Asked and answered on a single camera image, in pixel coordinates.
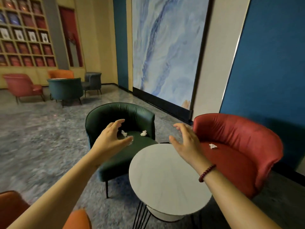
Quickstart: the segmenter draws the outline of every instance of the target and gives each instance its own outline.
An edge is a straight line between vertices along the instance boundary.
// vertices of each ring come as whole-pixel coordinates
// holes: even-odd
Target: tiled floor
[[[114,85],[102,86],[102,95],[87,92],[78,101],[42,102],[39,96],[15,99],[0,90],[0,191],[16,190],[33,203],[88,152],[84,129],[89,111],[102,104],[128,102],[141,105],[156,115],[156,141],[167,142],[180,134],[172,127],[174,117],[132,96]],[[109,181],[109,196],[105,184],[94,175],[86,186],[76,208],[85,207],[93,228],[132,228],[138,199],[128,176]],[[283,228],[305,228],[305,188],[272,172],[263,191],[254,198],[267,215]],[[217,204],[212,199],[202,210],[204,228],[229,228]],[[177,223],[163,223],[151,217],[146,228],[191,228],[190,217]]]

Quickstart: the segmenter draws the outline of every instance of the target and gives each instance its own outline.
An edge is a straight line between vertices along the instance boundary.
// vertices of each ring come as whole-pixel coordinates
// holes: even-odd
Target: beaded bracelet
[[[212,169],[214,169],[216,167],[216,165],[211,165],[209,168],[207,168],[206,171],[204,171],[204,173],[199,177],[199,182],[203,182],[204,177],[212,171]]]

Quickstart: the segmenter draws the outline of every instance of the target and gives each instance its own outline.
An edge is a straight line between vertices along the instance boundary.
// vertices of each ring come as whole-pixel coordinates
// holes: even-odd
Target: blue and white marble panel
[[[133,86],[189,109],[209,0],[132,0]]]

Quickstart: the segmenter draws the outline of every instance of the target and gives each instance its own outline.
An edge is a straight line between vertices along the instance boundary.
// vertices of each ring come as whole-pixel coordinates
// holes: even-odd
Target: leather upholstery
[[[83,96],[81,78],[48,79],[49,90],[56,100],[72,100]]]
[[[6,229],[29,207],[30,205],[16,191],[0,193],[0,229]],[[85,210],[72,212],[63,229],[91,229],[91,223]]]
[[[5,74],[8,90],[16,97],[43,95],[42,86],[33,84],[27,74]]]
[[[50,79],[58,79],[58,78],[65,78],[65,79],[74,79],[74,73],[70,70],[50,70],[48,71],[48,76]]]
[[[221,113],[200,115],[194,119],[193,131],[208,159],[248,197],[259,193],[272,166],[283,157],[279,136],[243,117]],[[209,143],[221,146],[211,150]],[[252,191],[246,180],[252,180]]]
[[[86,72],[85,82],[82,82],[84,90],[100,90],[101,85],[101,73],[99,72]]]
[[[119,128],[118,138],[122,138],[121,130],[134,136],[130,146],[124,148],[120,153],[105,162],[99,169],[101,181],[108,181],[115,177],[128,173],[129,164],[134,155],[144,147],[155,142],[155,115],[147,109],[136,104],[110,103],[93,109],[86,118],[86,132],[89,137],[89,146],[93,146],[97,137],[106,126],[118,119],[125,119]],[[140,136],[146,130],[146,137]]]

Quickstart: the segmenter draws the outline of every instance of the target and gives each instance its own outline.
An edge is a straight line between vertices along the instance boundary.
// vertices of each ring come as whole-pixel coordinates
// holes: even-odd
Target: forearm
[[[86,154],[8,229],[62,229],[98,166],[92,154]]]
[[[201,175],[210,165],[202,158],[194,168]],[[280,228],[218,170],[207,174],[204,181],[232,229]]]

